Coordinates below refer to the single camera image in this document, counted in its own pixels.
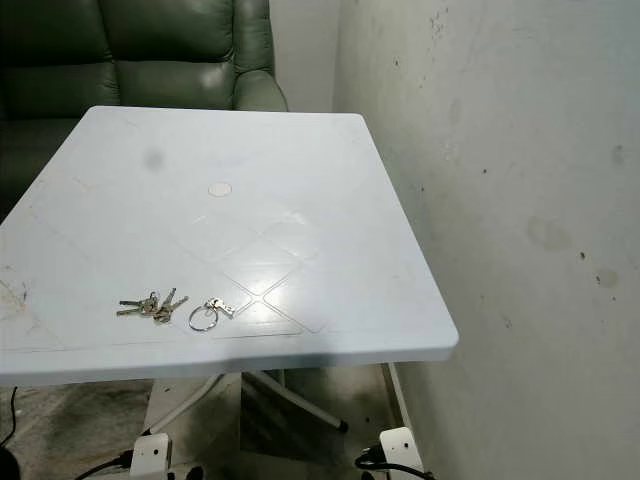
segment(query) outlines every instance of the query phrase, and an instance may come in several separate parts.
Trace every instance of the floor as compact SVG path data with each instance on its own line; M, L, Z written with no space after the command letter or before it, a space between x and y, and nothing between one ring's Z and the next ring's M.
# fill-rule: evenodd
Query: floor
M132 447L144 428L202 385L162 379L19 388L18 429L7 447L23 480L68 480ZM178 480L191 465L207 479L359 479L353 460L381 430L401 424L383 366L300 369L286 385L349 423L340 433L249 375L228 375L164 429ZM10 388L0 388L0 435L10 429Z

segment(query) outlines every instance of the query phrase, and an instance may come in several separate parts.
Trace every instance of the white plastic table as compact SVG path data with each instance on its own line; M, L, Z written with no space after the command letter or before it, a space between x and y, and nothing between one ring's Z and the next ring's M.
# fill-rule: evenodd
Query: white plastic table
M443 360L458 341L359 115L94 107L0 226L0 282L1 385ZM115 315L172 287L190 299L168 324ZM191 330L214 296L235 316Z

